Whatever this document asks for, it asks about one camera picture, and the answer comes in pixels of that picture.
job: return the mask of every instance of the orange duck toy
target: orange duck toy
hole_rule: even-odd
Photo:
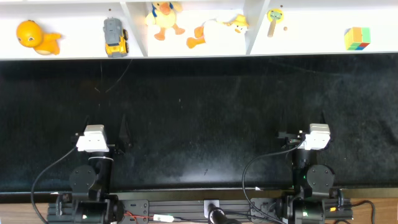
[[[24,21],[17,28],[19,43],[33,49],[41,55],[59,54],[57,39],[61,34],[46,34],[34,21]]]

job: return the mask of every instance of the green cube face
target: green cube face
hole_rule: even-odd
[[[351,44],[351,47],[357,47],[357,46],[359,46],[359,45],[361,45],[362,43],[353,43],[353,44]]]
[[[364,42],[364,43],[371,42],[371,30],[368,27],[362,28],[362,42]]]

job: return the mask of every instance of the rubik's cube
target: rubik's cube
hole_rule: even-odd
[[[346,50],[363,50],[371,43],[371,30],[368,27],[353,27],[344,36]]]

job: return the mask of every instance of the plush toy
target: plush toy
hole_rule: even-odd
[[[24,21],[17,28],[19,43],[33,49],[41,55],[59,54],[57,39],[61,34],[46,34],[34,21]]]
[[[192,49],[198,44],[212,42],[215,45],[228,43],[228,37],[234,34],[244,34],[249,24],[244,15],[238,15],[232,22],[206,21],[203,26],[195,29],[195,38],[187,39],[187,46]]]
[[[158,25],[160,27],[160,32],[155,34],[155,38],[158,40],[165,40],[166,29],[173,27],[175,34],[180,35],[185,32],[185,29],[179,28],[175,23],[177,16],[174,12],[182,11],[182,6],[178,2],[153,2],[152,12],[146,17],[146,24]]]

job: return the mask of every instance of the toy with wooden handle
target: toy with wooden handle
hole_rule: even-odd
[[[275,26],[277,23],[282,22],[284,15],[280,9],[271,9],[267,14],[268,20],[271,22],[268,29],[268,37],[274,36]]]

